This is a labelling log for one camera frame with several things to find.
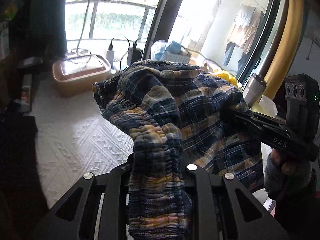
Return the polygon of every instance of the hanging clothes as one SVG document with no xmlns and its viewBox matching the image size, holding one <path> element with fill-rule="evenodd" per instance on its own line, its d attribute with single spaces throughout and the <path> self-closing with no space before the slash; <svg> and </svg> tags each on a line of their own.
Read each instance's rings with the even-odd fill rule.
<svg viewBox="0 0 320 240">
<path fill-rule="evenodd" d="M 247 27 L 242 27 L 241 25 L 234 23 L 227 37 L 227 41 L 235 43 L 239 48 L 243 49 L 245 54 L 247 54 L 260 22 L 260 15 L 261 11 L 256 9 L 252 15 L 251 22 Z"/>
<path fill-rule="evenodd" d="M 233 50 L 234 50 L 235 47 L 238 48 L 238 46 L 233 42 L 229 42 L 227 44 L 226 52 L 224 53 L 224 60 L 223 60 L 223 63 L 222 63 L 224 66 L 228 66 L 229 61 L 230 61 L 231 56 L 232 56 L 232 53 L 233 53 Z"/>
<path fill-rule="evenodd" d="M 254 38 L 253 38 L 252 43 L 251 43 L 250 46 L 252 46 L 252 44 L 255 44 L 255 43 L 258 42 L 259 36 L 257 36 L 256 34 L 260 33 L 262 31 L 264 17 L 265 17 L 265 14 L 263 12 L 261 12 L 259 25 L 258 25 L 258 28 L 257 28 L 255 34 L 254 34 Z M 250 49 L 249 49 L 247 54 L 246 53 L 242 53 L 242 55 L 241 55 L 241 57 L 240 57 L 240 59 L 238 61 L 238 71 L 237 71 L 237 73 L 242 72 L 242 70 L 244 69 L 244 67 L 246 66 L 246 64 L 247 64 L 247 62 L 249 60 L 249 55 L 251 54 L 251 52 L 252 52 L 252 48 L 250 47 Z"/>
<path fill-rule="evenodd" d="M 93 85 L 102 116 L 134 141 L 129 233 L 134 239 L 188 238 L 191 204 L 181 162 L 232 172 L 249 190 L 263 187 L 260 142 L 220 119 L 249 113 L 242 93 L 200 67 L 146 60 Z"/>
<path fill-rule="evenodd" d="M 240 10 L 235 18 L 235 23 L 237 25 L 241 25 L 242 27 L 249 26 L 255 9 L 255 7 L 241 4 Z"/>
</svg>

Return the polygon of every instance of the beige shirt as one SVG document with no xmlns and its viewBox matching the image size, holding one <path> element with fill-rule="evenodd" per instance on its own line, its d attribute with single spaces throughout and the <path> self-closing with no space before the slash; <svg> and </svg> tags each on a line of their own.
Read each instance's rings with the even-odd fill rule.
<svg viewBox="0 0 320 240">
<path fill-rule="evenodd" d="M 242 27 L 241 25 L 233 23 L 231 31 L 227 37 L 227 42 L 237 44 L 239 48 L 243 49 L 243 52 L 247 54 L 256 35 L 256 31 L 260 23 L 260 16 L 261 11 L 256 8 L 249 26 Z"/>
</svg>

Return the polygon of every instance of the silver screw head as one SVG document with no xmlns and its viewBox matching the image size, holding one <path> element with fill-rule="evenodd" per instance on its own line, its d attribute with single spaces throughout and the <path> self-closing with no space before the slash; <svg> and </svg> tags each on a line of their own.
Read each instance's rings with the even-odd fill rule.
<svg viewBox="0 0 320 240">
<path fill-rule="evenodd" d="M 93 177 L 93 174 L 92 174 L 91 172 L 86 172 L 86 173 L 83 175 L 83 177 L 84 177 L 85 179 L 91 179 L 91 178 Z"/>
<path fill-rule="evenodd" d="M 232 180 L 235 178 L 235 176 L 230 172 L 227 172 L 226 174 L 224 174 L 224 177 L 229 180 Z"/>
<path fill-rule="evenodd" d="M 125 163 L 125 164 L 122 164 L 120 168 L 126 171 L 130 168 L 130 165 L 128 163 Z"/>
<path fill-rule="evenodd" d="M 188 164 L 187 165 L 187 169 L 190 170 L 190 171 L 195 171 L 197 169 L 197 165 L 195 164 Z"/>
</svg>

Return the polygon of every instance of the plaid fabric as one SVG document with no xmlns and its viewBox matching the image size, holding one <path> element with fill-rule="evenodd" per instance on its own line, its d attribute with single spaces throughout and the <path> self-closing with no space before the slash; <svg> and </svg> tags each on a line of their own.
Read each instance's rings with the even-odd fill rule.
<svg viewBox="0 0 320 240">
<path fill-rule="evenodd" d="M 129 232 L 135 239 L 185 239 L 191 206 L 181 158 L 208 172 L 235 174 L 251 191 L 263 187 L 260 143 L 220 119 L 249 112 L 242 93 L 198 66 L 133 64 L 93 85 L 102 115 L 134 141 Z"/>
</svg>

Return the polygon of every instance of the charger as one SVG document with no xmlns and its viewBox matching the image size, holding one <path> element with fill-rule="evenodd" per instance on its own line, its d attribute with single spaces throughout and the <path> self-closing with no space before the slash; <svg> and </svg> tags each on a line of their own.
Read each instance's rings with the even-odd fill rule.
<svg viewBox="0 0 320 240">
<path fill-rule="evenodd" d="M 106 59 L 109 61 L 111 68 L 113 69 L 113 59 L 115 56 L 115 52 L 112 50 L 113 49 L 112 41 L 113 41 L 113 39 L 111 40 L 111 43 L 110 43 L 108 50 L 106 52 Z"/>
<path fill-rule="evenodd" d="M 131 66 L 133 63 L 142 60 L 143 49 L 137 48 L 137 41 L 133 43 L 132 48 L 129 48 L 127 65 Z"/>
</svg>

